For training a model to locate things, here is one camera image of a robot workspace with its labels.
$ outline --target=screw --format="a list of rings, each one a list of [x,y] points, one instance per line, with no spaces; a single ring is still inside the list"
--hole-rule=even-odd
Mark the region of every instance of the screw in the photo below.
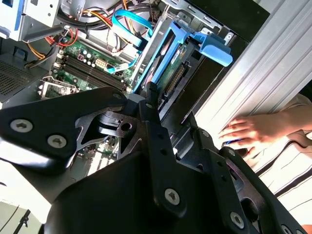
[[[149,103],[147,103],[146,106],[147,106],[148,108],[153,108],[153,106],[152,106],[151,104],[149,104]]]
[[[60,135],[52,135],[48,138],[48,144],[54,148],[63,148],[67,144],[67,140]]]
[[[205,130],[203,130],[202,132],[203,132],[205,137],[209,137],[209,134]]]
[[[230,213],[231,220],[239,229],[243,229],[245,224],[242,218],[235,212]]]
[[[286,227],[284,224],[282,224],[282,230],[285,234],[292,234],[292,232],[289,230],[288,227]]]
[[[233,150],[229,150],[229,153],[232,155],[232,156],[235,156],[235,153]]]
[[[165,198],[173,205],[178,205],[180,203],[180,196],[174,189],[165,190]]]
[[[10,123],[10,127],[19,133],[27,133],[33,129],[33,124],[25,119],[15,119]]]
[[[117,99],[121,99],[121,95],[119,95],[119,94],[113,94],[113,96],[114,96],[115,98],[117,98]]]

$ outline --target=orange wire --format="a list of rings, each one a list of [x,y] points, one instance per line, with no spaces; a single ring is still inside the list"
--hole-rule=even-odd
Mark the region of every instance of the orange wire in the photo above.
[[[68,42],[67,44],[58,43],[58,45],[64,46],[64,47],[66,47],[66,46],[71,46],[71,45],[73,45],[73,44],[77,41],[78,30],[76,29],[76,35],[75,35],[75,39],[74,39],[73,41],[71,41],[71,40],[74,38],[74,32],[73,32],[72,29],[70,29],[70,32],[71,32],[71,38],[70,38],[69,42]],[[46,37],[45,39],[47,40],[47,42],[48,42],[49,44],[53,44],[53,43],[55,42],[54,39],[51,38],[51,37]]]

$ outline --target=striped shirt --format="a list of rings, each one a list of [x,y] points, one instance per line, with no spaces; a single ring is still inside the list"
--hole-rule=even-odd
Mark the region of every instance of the striped shirt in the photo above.
[[[297,95],[284,109],[312,103]],[[283,137],[248,164],[300,225],[312,225],[312,133]]]

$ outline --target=ventilation grille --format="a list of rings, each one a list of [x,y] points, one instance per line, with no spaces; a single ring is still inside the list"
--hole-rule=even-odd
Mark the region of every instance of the ventilation grille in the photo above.
[[[8,99],[34,79],[30,73],[0,60],[0,99]]]

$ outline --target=motherboard chip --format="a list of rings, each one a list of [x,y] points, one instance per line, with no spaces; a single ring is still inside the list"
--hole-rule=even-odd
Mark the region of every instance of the motherboard chip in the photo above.
[[[80,61],[83,61],[84,56],[83,56],[83,55],[81,55],[81,54],[79,54],[79,55],[78,55],[78,57],[77,57],[77,59],[78,59],[78,60],[80,60]]]

